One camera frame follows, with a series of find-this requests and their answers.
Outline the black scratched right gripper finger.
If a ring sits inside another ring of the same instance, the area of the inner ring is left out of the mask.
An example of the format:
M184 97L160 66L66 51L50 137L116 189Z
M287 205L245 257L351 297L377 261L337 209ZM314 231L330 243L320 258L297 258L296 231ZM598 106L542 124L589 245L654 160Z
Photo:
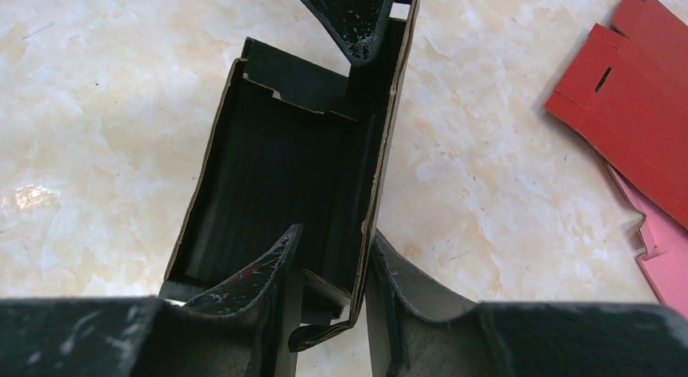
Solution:
M300 323L292 225L260 258L183 305L159 297L1 302L4 376L292 376Z

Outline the black corrugated paper box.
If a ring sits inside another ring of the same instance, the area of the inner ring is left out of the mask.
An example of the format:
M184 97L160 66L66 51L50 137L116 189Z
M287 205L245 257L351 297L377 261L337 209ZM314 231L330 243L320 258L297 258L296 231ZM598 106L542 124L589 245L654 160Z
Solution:
M244 41L214 118L160 295L180 302L300 225L306 279L290 349L352 328L389 159L419 0L394 0L376 58L347 75Z

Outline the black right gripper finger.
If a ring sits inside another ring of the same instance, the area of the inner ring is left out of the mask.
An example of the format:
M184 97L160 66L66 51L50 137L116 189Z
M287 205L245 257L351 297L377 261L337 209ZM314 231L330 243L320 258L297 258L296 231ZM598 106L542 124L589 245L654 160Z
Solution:
M657 304L473 302L381 234L366 285L375 376L684 376L687 322Z
M394 0L299 0L323 25L352 66L372 62Z

